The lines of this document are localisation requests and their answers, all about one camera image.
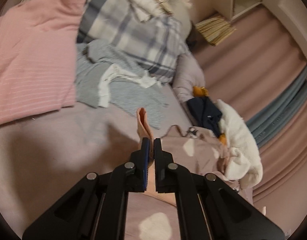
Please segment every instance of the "pink striped fabric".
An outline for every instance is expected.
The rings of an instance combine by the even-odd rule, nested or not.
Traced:
[[[31,0],[0,17],[0,124],[75,103],[85,0]]]

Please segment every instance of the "plaid fabric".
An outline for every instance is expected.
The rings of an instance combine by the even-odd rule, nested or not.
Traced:
[[[173,79],[178,55],[189,51],[180,27],[167,15],[139,22],[129,0],[87,0],[77,42],[105,39],[166,84]]]

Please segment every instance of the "silver screw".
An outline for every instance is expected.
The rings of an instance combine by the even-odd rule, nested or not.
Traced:
[[[125,168],[126,169],[132,169],[133,167],[135,167],[135,164],[132,162],[127,162],[125,163]]]
[[[170,170],[176,170],[178,168],[178,165],[176,163],[169,163],[168,169]]]
[[[89,173],[87,174],[87,179],[93,180],[93,179],[95,179],[95,178],[97,178],[97,174],[96,174],[96,173],[94,173],[94,172],[89,172]]]
[[[217,178],[217,177],[215,176],[215,174],[212,174],[212,173],[206,174],[206,179],[207,179],[207,180],[215,181],[216,178]]]

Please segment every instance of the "pink blanket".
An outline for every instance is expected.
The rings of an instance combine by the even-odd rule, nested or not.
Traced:
[[[75,103],[85,0],[31,0],[0,17],[0,124]]]

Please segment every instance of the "stack of books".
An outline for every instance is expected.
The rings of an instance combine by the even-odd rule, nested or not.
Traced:
[[[221,16],[199,22],[195,27],[212,46],[217,46],[236,30]]]

